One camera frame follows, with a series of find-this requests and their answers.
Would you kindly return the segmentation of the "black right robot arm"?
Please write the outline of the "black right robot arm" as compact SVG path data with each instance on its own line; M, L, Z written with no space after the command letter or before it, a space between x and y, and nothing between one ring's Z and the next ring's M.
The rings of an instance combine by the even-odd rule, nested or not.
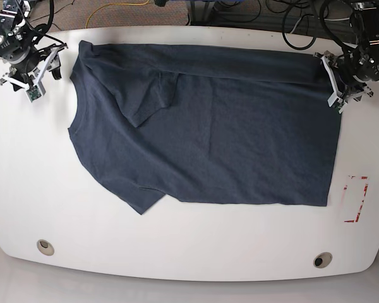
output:
M14 91L24 90L31 102L45 95L42 78L50 72L61 79L59 52L68 48L48 34L55 15L54 1L49 2L46 23L33 26L29 17L36 1L3 1L0 10L0 60L10 64L0 85L11 83Z

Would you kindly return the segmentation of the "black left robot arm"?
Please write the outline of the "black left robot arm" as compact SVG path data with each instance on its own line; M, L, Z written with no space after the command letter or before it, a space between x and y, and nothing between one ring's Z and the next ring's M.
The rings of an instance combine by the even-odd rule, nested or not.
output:
M330 79L332 94L329 107L342 112L349 101L360 101L363 95L373 96L368 83L379 83L379 1L344 1L352 9L349 24L356 35L357 45L351 47L328 28L324 12L330 1L324 1L318 14L326 34L341 48L342 54L325 51L315 53Z

